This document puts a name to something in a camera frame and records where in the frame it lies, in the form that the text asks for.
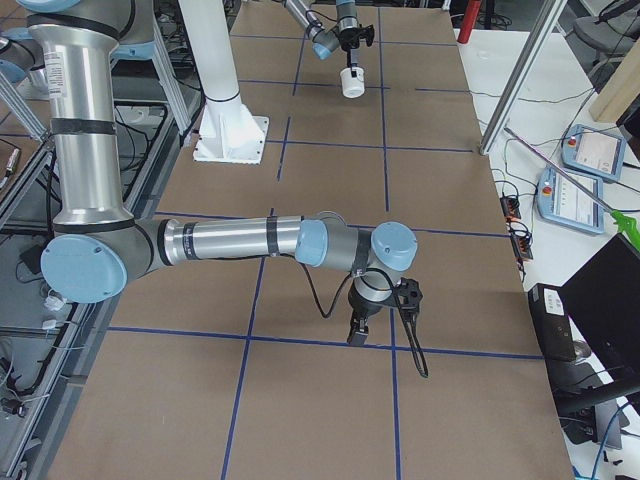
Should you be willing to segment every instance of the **light blue cap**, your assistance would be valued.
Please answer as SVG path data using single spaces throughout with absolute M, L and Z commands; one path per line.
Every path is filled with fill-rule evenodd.
M 154 41 L 120 45 L 111 56 L 115 60 L 151 60 L 155 53 L 155 48 Z
M 298 232 L 296 260 L 300 263 L 319 267 L 327 256 L 329 234 L 321 220 L 303 220 Z
M 38 13 L 55 13 L 71 8 L 82 0 L 17 0 L 27 10 Z
M 33 36 L 29 33 L 29 29 L 26 27 L 10 28 L 2 32 L 3 37 L 7 37 L 9 40 L 33 40 Z
M 326 60 L 333 53 L 331 50 L 329 50 L 327 47 L 325 47 L 321 43 L 314 43 L 313 51 L 316 52 L 316 55 L 320 60 Z
M 0 72 L 7 77 L 11 83 L 18 83 L 27 77 L 27 72 L 13 62 L 0 60 Z
M 409 227 L 398 222 L 386 222 L 371 234 L 371 248 L 387 267 L 404 272 L 416 256 L 418 240 Z
M 120 257 L 87 235 L 56 237 L 42 252 L 40 266 L 51 288 L 78 303 L 101 302 L 127 284 L 127 270 Z

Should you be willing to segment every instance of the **computer monitor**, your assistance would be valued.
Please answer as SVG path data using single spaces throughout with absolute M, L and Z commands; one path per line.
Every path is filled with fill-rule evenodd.
M 640 374 L 640 252 L 613 237 L 559 290 L 566 311 L 614 381 Z M 640 394 L 628 395 L 640 401 Z M 640 413 L 640 406 L 635 405 Z

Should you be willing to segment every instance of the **green object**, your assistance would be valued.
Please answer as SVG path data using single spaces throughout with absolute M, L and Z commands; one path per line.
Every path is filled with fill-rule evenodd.
M 616 221 L 616 225 L 618 225 L 618 233 L 626 233 L 631 244 L 640 251 L 640 231 L 638 231 L 638 221 L 635 218 L 624 215 L 617 210 L 611 212 L 611 216 Z

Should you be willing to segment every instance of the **blue tablet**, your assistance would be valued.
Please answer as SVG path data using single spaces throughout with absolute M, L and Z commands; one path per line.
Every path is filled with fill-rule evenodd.
M 602 198 L 602 178 L 570 173 L 598 198 Z M 604 233 L 604 210 L 574 184 L 547 167 L 540 176 L 537 194 L 540 216 L 552 223 L 591 235 Z
M 601 177 L 606 182 L 620 179 L 624 159 L 624 138 L 574 125 L 562 142 L 562 162 L 569 168 Z

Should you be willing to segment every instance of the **blue cable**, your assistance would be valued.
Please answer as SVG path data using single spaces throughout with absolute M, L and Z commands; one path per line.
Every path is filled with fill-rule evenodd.
M 609 431 L 611 430 L 611 426 L 613 425 L 613 422 L 615 421 L 616 418 L 618 418 L 618 415 L 620 415 L 622 410 L 627 408 L 629 405 L 631 405 L 631 402 L 627 402 L 624 405 L 618 407 L 618 410 L 616 410 L 616 413 L 614 413 L 611 416 L 611 420 L 609 420 L 607 429 L 604 431 L 604 436 L 602 437 L 602 442 L 600 443 L 600 448 L 598 449 L 598 455 L 596 455 L 596 461 L 593 464 L 593 470 L 591 472 L 590 480 L 596 480 L 596 472 L 598 471 L 598 465 L 600 464 L 600 455 L 602 455 L 602 452 L 604 451 L 604 446 L 607 443 L 607 438 L 609 437 Z

